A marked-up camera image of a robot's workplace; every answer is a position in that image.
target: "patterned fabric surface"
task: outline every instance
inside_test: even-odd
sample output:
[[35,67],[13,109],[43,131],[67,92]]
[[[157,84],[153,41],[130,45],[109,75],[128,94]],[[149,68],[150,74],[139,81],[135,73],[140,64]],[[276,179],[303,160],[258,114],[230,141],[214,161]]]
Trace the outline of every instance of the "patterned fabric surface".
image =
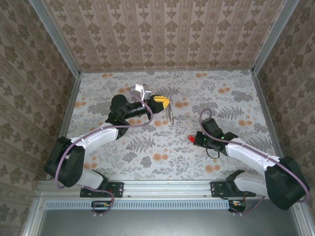
[[284,0],[45,0],[81,71],[250,68]]
[[0,1],[0,235],[23,232],[73,77],[28,1]]
[[[111,99],[135,83],[152,87],[153,94],[172,99],[174,125],[168,112],[154,115],[150,125],[130,128],[120,139],[86,156],[84,167],[96,169],[109,179],[222,179],[244,163],[221,155],[214,160],[206,150],[194,146],[188,135],[200,130],[199,114],[204,108],[225,132],[233,132],[254,147],[274,154],[259,100],[249,71],[178,71],[82,74],[68,137],[77,137],[101,125],[109,114]],[[147,117],[131,118],[140,124]]]
[[299,1],[258,76],[283,152],[301,165],[314,197],[315,1]]

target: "yellow object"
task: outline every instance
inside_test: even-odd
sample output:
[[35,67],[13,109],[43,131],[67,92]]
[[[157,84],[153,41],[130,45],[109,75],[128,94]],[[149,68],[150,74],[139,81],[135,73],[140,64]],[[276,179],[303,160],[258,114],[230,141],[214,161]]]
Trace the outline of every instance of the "yellow object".
[[164,109],[168,106],[169,104],[169,99],[167,97],[164,97],[164,96],[154,96],[153,97],[153,100],[155,102],[162,102],[163,103],[163,107]]

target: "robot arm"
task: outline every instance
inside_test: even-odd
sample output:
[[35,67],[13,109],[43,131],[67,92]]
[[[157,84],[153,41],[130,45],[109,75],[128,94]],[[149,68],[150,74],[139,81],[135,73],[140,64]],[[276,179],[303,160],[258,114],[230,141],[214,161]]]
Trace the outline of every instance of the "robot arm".
[[[136,85],[135,88],[137,91],[142,92],[141,99],[150,107],[153,114],[163,111],[168,106],[169,99],[164,96],[151,95],[147,85]],[[140,101],[129,103],[126,97],[121,94],[113,97],[109,109],[108,119],[98,128],[98,132],[93,130],[71,139],[66,137],[58,138],[46,162],[45,172],[54,177],[66,149],[74,142],[77,142],[67,155],[68,158],[61,165],[58,181],[65,187],[72,187],[78,184],[93,189],[106,189],[108,179],[104,175],[95,170],[90,171],[83,168],[85,155],[105,143],[121,138],[130,126],[126,119],[141,115],[147,115],[151,119],[150,112]],[[111,127],[105,129],[105,127],[113,125],[119,126],[119,128]]]
[[[224,134],[213,118],[202,121],[202,127],[215,138],[245,145],[235,134],[230,132]],[[305,195],[305,191],[301,184],[276,165],[275,162],[282,164],[293,172],[306,185],[307,189],[310,189],[297,163],[289,156],[279,158],[269,155],[269,158],[265,159],[259,155],[259,153],[264,155],[264,152],[248,144],[246,146],[250,146],[255,151],[237,144],[213,140],[200,131],[195,136],[194,145],[214,149],[226,156],[236,158],[256,170],[258,174],[249,174],[238,170],[231,175],[233,178],[229,179],[233,179],[236,188],[242,192],[246,191],[268,196],[282,210],[289,209],[294,203],[300,200]]]

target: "floral tablecloth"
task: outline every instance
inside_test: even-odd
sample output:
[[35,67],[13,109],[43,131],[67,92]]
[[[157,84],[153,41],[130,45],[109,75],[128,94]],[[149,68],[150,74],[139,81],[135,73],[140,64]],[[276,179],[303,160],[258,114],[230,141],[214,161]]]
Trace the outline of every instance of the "floral tablecloth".
[[[173,71],[81,74],[82,83],[72,114],[68,137],[76,137],[102,125],[111,99],[123,94],[135,101],[127,88],[148,84],[153,94],[172,100],[169,113],[154,115],[151,124],[130,128],[120,139],[86,156],[84,167],[96,169],[109,179],[224,179],[237,169],[252,172],[244,163],[221,155],[211,159],[188,135],[200,130],[204,108],[225,132],[233,132],[250,145],[274,154],[274,149],[249,71]],[[130,124],[147,121],[131,118]]]

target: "red object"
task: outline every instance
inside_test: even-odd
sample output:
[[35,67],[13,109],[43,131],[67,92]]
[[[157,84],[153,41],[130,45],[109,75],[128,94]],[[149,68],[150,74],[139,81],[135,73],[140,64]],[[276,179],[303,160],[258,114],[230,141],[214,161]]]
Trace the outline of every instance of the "red object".
[[195,138],[194,138],[194,136],[192,136],[192,135],[189,135],[189,136],[188,136],[188,139],[189,139],[192,143],[195,142]]

